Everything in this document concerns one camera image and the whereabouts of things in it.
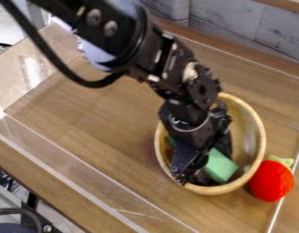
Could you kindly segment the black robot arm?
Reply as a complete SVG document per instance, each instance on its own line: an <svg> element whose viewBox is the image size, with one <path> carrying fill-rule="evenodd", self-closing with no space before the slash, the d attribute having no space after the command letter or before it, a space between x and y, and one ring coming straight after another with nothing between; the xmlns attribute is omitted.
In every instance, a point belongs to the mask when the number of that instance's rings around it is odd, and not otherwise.
<svg viewBox="0 0 299 233"><path fill-rule="evenodd" d="M169 172L180 185L207 184L211 151L231 158L227 104L221 87L192 50L162 32L145 9L129 0L31 0L78 36L86 60L109 73L100 81L76 75L82 86L108 86L121 76L146 83L164 99L157 115L169 134Z"/></svg>

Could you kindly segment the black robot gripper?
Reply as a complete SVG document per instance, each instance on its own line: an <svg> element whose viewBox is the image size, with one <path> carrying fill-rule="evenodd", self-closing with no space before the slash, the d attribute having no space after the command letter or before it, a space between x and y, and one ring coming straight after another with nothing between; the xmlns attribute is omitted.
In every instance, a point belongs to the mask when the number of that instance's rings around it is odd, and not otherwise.
<svg viewBox="0 0 299 233"><path fill-rule="evenodd" d="M227 158L231 158L232 141L228 131L231 117L223 101L215 101L205 110L193 109L191 105L173 105L165 102L157 115L169 137L195 149L204 150L213 146ZM193 172L188 182L203 187L215 184L204 167Z"/></svg>

